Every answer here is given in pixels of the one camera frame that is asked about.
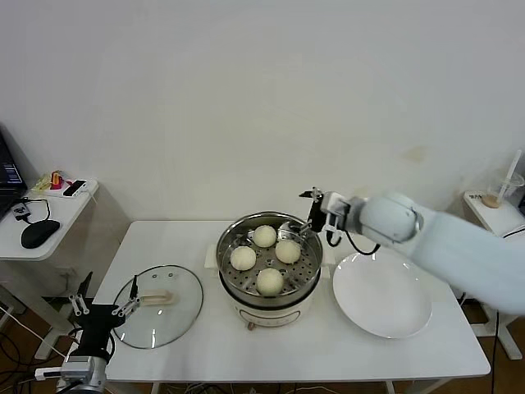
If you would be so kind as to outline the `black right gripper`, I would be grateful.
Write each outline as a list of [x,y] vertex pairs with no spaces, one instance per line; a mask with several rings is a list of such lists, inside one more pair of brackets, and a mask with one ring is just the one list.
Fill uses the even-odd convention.
[[306,190],[299,195],[301,198],[312,200],[312,205],[308,214],[308,222],[288,222],[289,231],[298,236],[308,236],[312,231],[320,233],[326,224],[326,214],[322,211],[322,191],[317,187]]

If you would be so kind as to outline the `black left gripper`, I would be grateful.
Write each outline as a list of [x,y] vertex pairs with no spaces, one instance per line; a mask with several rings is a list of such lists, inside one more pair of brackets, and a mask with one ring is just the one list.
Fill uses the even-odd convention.
[[80,315],[77,323],[82,328],[80,344],[75,354],[77,356],[110,357],[107,345],[110,342],[111,331],[116,327],[117,316],[127,317],[133,314],[140,305],[137,276],[134,275],[132,280],[128,301],[118,308],[116,305],[96,304],[88,307],[85,297],[92,276],[93,272],[89,272],[79,284],[77,291],[68,297],[74,314]]

